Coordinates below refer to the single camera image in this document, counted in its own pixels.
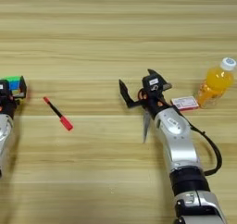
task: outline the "robotic arm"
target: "robotic arm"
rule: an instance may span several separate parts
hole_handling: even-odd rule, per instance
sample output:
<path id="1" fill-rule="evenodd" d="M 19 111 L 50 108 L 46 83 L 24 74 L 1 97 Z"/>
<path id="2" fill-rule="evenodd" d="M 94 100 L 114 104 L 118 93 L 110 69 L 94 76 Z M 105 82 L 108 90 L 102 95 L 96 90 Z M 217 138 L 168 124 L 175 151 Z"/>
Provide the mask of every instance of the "robotic arm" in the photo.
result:
<path id="1" fill-rule="evenodd" d="M 123 81 L 119 81 L 121 95 L 128 108 L 142 106 L 144 114 L 144 139 L 150 118 L 155 122 L 156 133 L 164 147 L 164 157 L 174 192 L 174 207 L 177 219 L 174 224 L 227 224 L 219 207 L 217 197 L 210 192 L 206 175 L 214 174 L 221 167 L 222 159 L 218 148 L 205 135 L 170 106 L 163 92 L 171 88 L 155 71 L 148 69 L 149 76 L 143 78 L 143 88 L 134 102 Z M 200 132 L 212 145 L 217 158 L 217 168 L 204 172 L 193 146 L 191 130 Z"/>
<path id="2" fill-rule="evenodd" d="M 5 173 L 17 107 L 26 97 L 27 87 L 23 77 L 0 80 L 0 177 Z"/>

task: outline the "rubik's cube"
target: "rubik's cube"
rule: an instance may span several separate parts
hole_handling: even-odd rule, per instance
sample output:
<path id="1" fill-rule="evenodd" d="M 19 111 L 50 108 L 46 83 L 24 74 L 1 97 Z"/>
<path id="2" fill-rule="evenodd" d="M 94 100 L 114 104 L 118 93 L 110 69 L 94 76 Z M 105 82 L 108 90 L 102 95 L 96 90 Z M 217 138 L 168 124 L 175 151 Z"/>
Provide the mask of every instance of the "rubik's cube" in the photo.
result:
<path id="1" fill-rule="evenodd" d="M 9 90 L 12 91 L 13 95 L 20 93 L 20 77 L 7 77 L 5 80 L 9 82 Z"/>
<path id="2" fill-rule="evenodd" d="M 16 100 L 22 102 L 22 100 L 26 98 L 27 86 L 23 76 L 7 77 L 2 80 L 8 81 L 8 89 Z"/>

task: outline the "wooden table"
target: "wooden table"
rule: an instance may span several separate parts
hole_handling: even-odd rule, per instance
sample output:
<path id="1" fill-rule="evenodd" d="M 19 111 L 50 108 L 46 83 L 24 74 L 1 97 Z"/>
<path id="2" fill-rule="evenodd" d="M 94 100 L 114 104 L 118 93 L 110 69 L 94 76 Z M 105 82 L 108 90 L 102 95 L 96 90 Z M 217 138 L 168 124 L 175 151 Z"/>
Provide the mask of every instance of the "wooden table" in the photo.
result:
<path id="1" fill-rule="evenodd" d="M 24 75 L 31 100 L 20 117 L 12 175 L 0 183 L 3 224 L 158 224 L 174 219 L 162 145 L 143 140 L 142 109 L 128 110 L 153 68 L 191 95 L 225 56 L 237 58 L 237 0 L 0 0 L 1 77 Z M 237 222 L 237 87 L 187 118 L 218 144 L 223 169 L 208 178 Z M 73 122 L 66 131 L 49 96 Z M 205 169 L 208 145 L 193 136 Z"/>

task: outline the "plastic bottle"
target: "plastic bottle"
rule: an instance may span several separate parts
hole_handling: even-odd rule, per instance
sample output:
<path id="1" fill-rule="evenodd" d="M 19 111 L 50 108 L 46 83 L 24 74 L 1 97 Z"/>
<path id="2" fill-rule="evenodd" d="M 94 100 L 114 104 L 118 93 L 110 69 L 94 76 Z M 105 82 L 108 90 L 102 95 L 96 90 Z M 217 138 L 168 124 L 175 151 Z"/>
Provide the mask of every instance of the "plastic bottle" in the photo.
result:
<path id="1" fill-rule="evenodd" d="M 202 108 L 210 108 L 217 103 L 217 100 L 233 85 L 233 70 L 236 67 L 236 61 L 225 57 L 219 67 L 211 68 L 206 75 L 206 80 L 201 85 L 197 103 Z"/>

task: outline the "red pen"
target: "red pen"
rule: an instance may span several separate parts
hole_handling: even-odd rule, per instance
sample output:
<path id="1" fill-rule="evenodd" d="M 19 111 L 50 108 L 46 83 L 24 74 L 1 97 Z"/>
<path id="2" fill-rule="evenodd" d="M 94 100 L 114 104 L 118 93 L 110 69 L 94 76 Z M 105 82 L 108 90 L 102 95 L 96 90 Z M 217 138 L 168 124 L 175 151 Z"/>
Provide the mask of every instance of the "red pen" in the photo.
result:
<path id="1" fill-rule="evenodd" d="M 50 102 L 50 100 L 45 96 L 44 101 L 54 110 L 54 112 L 60 117 L 61 123 L 64 125 L 64 127 L 68 130 L 71 131 L 73 129 L 73 125 L 69 122 L 69 120 L 64 117 L 58 109 Z"/>

